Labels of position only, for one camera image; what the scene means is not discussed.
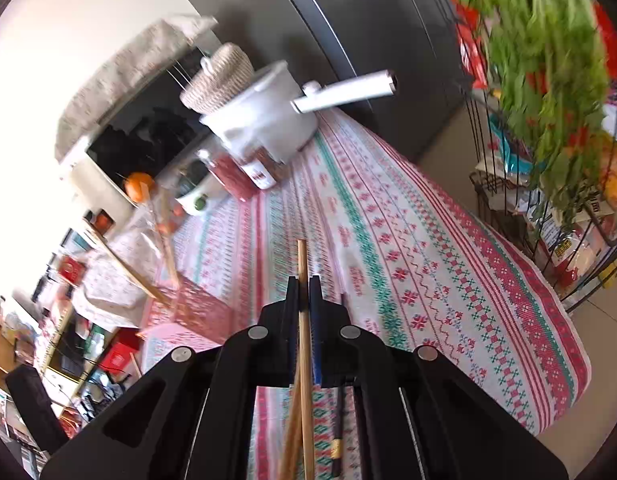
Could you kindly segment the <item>green leafy vegetables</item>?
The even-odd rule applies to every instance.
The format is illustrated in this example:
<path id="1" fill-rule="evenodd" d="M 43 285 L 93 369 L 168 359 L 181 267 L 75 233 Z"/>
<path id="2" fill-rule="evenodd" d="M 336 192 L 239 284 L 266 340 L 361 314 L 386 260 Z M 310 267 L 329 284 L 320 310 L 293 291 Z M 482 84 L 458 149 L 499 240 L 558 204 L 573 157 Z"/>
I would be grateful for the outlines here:
<path id="1" fill-rule="evenodd" d="M 489 76 L 529 184 L 569 228 L 599 185 L 607 56 L 593 0 L 458 0 L 479 14 Z"/>

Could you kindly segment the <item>clear jar with tangerines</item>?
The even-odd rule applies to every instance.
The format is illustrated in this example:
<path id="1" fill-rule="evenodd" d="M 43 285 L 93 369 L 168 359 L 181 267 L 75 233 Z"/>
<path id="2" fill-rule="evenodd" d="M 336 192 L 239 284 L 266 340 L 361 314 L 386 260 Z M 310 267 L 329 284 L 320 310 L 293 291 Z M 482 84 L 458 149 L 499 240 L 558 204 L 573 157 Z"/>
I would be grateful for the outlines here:
<path id="1" fill-rule="evenodd" d="M 188 219 L 182 205 L 175 200 L 173 192 L 163 186 L 156 185 L 150 197 L 158 230 L 162 234 L 175 234 Z"/>

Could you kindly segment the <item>large orange fruit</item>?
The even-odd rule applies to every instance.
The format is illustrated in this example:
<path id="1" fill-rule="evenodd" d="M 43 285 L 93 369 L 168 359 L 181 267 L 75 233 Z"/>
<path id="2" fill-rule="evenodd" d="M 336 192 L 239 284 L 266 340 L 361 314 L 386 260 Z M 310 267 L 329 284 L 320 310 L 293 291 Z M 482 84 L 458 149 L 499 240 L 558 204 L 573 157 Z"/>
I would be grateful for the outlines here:
<path id="1" fill-rule="evenodd" d="M 141 204 L 148 200 L 154 181 L 150 174 L 133 172 L 124 181 L 124 190 L 134 204 Z"/>

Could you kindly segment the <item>jar of red goji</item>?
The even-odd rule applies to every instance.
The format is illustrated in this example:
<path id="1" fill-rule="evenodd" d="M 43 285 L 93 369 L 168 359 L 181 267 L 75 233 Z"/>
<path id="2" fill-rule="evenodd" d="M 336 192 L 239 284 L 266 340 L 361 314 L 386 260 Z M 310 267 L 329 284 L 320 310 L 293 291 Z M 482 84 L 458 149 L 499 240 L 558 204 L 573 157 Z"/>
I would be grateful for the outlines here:
<path id="1" fill-rule="evenodd" d="M 208 167 L 209 172 L 220 181 L 224 189 L 236 200 L 247 202 L 258 192 L 258 188 L 251 178 L 223 148 L 219 150 L 201 148 L 198 151 L 198 156 Z"/>

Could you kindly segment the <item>black chopstick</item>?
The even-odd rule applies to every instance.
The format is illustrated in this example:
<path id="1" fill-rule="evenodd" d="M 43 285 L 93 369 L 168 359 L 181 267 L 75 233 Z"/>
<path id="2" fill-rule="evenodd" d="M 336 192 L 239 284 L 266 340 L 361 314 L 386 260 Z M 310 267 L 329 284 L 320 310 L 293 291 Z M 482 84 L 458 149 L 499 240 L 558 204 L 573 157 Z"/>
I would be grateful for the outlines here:
<path id="1" fill-rule="evenodd" d="M 332 479 L 339 479 L 342 474 L 344 414 L 345 414 L 345 386 L 346 386 L 346 377 L 342 376 L 340 378 L 339 385 L 337 385 L 337 405 L 335 406 L 333 437 L 331 440 L 331 478 Z"/>

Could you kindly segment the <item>woven basket lid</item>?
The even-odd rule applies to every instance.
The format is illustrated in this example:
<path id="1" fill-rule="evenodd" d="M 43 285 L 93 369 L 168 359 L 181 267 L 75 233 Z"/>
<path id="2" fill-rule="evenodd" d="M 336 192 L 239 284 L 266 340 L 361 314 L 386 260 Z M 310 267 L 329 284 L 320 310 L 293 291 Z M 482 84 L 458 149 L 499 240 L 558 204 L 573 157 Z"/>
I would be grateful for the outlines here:
<path id="1" fill-rule="evenodd" d="M 180 93 L 180 101 L 201 115 L 216 112 L 246 90 L 254 76 L 250 58 L 236 44 L 222 44 Z"/>

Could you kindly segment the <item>white bowl with squash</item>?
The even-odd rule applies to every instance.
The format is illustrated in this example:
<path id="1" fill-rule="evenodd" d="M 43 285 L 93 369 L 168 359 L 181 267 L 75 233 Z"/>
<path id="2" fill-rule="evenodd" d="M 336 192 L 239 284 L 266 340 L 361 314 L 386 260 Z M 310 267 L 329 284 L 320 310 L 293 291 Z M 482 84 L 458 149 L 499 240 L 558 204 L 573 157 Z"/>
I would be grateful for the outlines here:
<path id="1" fill-rule="evenodd" d="M 189 216 L 202 216 L 228 196 L 228 192 L 200 159 L 180 171 L 175 200 Z"/>

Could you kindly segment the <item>jar with white label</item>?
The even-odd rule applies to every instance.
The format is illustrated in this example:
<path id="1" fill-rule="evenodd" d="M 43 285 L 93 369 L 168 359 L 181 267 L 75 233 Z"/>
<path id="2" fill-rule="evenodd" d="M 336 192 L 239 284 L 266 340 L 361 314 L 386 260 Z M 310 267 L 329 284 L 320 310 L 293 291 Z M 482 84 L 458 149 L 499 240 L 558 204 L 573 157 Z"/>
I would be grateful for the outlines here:
<path id="1" fill-rule="evenodd" d="M 255 186 L 263 191 L 273 188 L 284 177 L 281 166 L 264 146 L 250 146 L 246 151 L 239 152 L 237 164 Z"/>

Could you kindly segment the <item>grey refrigerator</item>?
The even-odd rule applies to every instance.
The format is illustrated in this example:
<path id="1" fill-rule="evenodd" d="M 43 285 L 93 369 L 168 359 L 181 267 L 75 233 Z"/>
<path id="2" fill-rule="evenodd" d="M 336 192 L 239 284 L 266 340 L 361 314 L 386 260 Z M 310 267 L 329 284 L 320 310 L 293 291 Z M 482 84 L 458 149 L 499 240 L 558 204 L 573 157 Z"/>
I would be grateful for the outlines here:
<path id="1" fill-rule="evenodd" d="M 287 61 L 299 82 L 392 70 L 396 96 L 345 106 L 409 160 L 433 144 L 461 103 L 459 47 L 447 0 L 189 0 L 217 19 L 220 41 L 255 67 Z"/>

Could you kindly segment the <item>pink perforated utensil holder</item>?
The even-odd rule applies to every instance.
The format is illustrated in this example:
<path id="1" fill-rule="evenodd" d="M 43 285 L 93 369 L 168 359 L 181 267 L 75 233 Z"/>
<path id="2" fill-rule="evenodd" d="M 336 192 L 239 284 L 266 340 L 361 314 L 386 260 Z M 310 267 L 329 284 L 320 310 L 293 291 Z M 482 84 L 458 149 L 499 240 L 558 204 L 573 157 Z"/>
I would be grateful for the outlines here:
<path id="1" fill-rule="evenodd" d="M 223 344 L 232 332 L 233 317 L 228 304 L 188 278 L 179 278 L 172 315 L 176 325 Z"/>

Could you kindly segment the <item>floral cloth on microwave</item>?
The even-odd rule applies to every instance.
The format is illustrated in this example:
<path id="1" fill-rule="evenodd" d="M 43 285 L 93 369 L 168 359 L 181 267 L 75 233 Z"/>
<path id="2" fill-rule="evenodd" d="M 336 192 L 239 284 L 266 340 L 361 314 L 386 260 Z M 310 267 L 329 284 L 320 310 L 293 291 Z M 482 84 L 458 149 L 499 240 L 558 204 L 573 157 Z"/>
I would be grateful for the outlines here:
<path id="1" fill-rule="evenodd" d="M 58 122 L 54 158 L 64 160 L 76 144 L 104 125 L 115 110 L 189 52 L 217 25 L 207 15 L 160 18 L 114 53 L 76 92 Z"/>

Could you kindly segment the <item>white rice cooker pot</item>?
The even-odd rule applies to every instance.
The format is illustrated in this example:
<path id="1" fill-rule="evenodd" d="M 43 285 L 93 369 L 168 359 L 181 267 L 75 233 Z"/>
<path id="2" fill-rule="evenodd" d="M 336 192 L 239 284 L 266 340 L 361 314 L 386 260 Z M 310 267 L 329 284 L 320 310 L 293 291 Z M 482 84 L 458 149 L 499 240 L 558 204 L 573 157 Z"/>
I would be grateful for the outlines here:
<path id="1" fill-rule="evenodd" d="M 278 61 L 258 70 L 246 90 L 200 122 L 229 148 L 256 138 L 273 159 L 288 162 L 317 130 L 318 110 L 392 96 L 396 89 L 396 77 L 389 70 L 325 87 L 316 81 L 301 86 L 288 63 Z"/>

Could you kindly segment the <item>floral cloth on side table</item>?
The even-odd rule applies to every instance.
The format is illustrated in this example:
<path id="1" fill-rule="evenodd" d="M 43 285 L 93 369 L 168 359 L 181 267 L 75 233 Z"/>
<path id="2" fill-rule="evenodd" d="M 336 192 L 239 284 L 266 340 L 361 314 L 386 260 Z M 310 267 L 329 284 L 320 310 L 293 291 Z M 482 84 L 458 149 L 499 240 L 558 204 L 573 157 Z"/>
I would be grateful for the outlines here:
<path id="1" fill-rule="evenodd" d="M 108 238 L 107 244 L 143 278 L 156 284 L 162 252 L 147 209 L 136 209 L 124 229 Z M 112 332 L 115 328 L 139 328 L 149 299 L 103 248 L 97 248 L 86 257 L 86 272 L 73 292 L 72 306 L 83 318 Z"/>

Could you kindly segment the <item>black microwave oven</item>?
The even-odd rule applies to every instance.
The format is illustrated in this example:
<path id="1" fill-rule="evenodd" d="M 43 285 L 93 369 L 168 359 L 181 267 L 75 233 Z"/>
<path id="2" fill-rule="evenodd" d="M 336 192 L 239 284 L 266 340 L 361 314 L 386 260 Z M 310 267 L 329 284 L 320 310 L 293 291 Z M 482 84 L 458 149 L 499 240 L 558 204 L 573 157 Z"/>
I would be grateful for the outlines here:
<path id="1" fill-rule="evenodd" d="M 87 209 L 113 214 L 133 206 L 125 181 L 135 172 L 179 187 L 191 152 L 211 134 L 200 115 L 180 101 L 202 58 L 197 47 L 185 52 L 104 117 L 70 173 Z"/>

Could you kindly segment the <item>patterned red green tablecloth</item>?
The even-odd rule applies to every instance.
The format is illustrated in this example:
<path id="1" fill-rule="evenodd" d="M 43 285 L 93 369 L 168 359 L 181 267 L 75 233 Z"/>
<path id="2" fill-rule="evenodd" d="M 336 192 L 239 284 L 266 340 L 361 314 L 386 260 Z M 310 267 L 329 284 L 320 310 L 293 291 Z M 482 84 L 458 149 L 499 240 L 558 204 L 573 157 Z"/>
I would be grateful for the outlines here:
<path id="1" fill-rule="evenodd" d="M 182 276 L 231 307 L 230 338 L 284 299 L 289 278 L 299 284 L 298 240 L 307 244 L 308 285 L 318 276 L 323 298 L 343 304 L 354 325 L 392 348 L 430 344 L 537 440 L 585 391 L 588 356 L 534 263 L 337 110 L 320 115 L 284 181 L 187 219 L 175 234 L 175 258 Z M 149 302 L 148 334 L 168 338 L 172 350 L 222 346 L 172 321 L 175 296 Z M 299 312 L 295 335 L 291 384 L 256 391 L 244 479 L 277 479 L 299 364 Z M 337 388 L 314 381 L 313 333 L 311 369 L 315 478 L 323 479 Z M 363 479 L 351 415 L 345 387 L 342 474 Z"/>

